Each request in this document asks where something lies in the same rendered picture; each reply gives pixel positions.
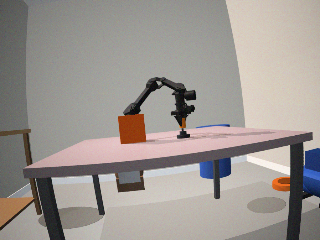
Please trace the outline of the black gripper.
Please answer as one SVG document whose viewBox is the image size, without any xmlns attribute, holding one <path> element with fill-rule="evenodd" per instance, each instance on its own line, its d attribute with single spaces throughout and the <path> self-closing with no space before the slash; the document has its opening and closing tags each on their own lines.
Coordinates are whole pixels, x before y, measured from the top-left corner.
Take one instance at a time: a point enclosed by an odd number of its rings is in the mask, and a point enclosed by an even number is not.
<svg viewBox="0 0 320 240">
<path fill-rule="evenodd" d="M 190 111 L 183 111 L 183 104 L 185 103 L 185 101 L 177 101 L 175 103 L 176 105 L 176 110 L 175 111 L 171 111 L 171 115 L 175 115 L 175 119 L 177 120 L 177 122 L 179 123 L 179 125 L 182 127 L 182 119 L 188 116 L 187 114 L 191 114 Z M 186 103 L 185 103 L 186 104 Z"/>
</svg>

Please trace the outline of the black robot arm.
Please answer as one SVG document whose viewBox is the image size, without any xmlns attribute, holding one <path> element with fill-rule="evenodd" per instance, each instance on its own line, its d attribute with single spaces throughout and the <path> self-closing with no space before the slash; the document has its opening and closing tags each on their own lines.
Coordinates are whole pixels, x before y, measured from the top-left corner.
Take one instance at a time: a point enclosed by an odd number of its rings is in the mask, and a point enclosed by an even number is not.
<svg viewBox="0 0 320 240">
<path fill-rule="evenodd" d="M 158 85 L 156 81 L 161 82 L 161 84 Z M 141 93 L 141 95 L 138 97 L 138 99 L 134 103 L 131 103 L 127 106 L 127 108 L 123 111 L 123 114 L 124 115 L 138 114 L 141 111 L 140 110 L 141 104 L 148 97 L 148 95 L 151 92 L 155 91 L 156 89 L 160 89 L 164 85 L 175 90 L 175 92 L 173 92 L 172 95 L 175 95 L 176 102 L 177 101 L 185 101 L 184 99 L 186 99 L 186 101 L 196 100 L 195 90 L 187 91 L 184 84 L 182 84 L 182 83 L 174 83 L 174 82 L 166 79 L 165 77 L 162 77 L 162 78 L 154 77 L 154 78 L 149 79 L 144 91 Z M 194 105 L 188 106 L 187 103 L 186 104 L 184 103 L 183 104 L 183 111 L 185 111 L 185 110 L 190 111 L 190 112 L 194 112 L 195 107 L 194 107 Z"/>
</svg>

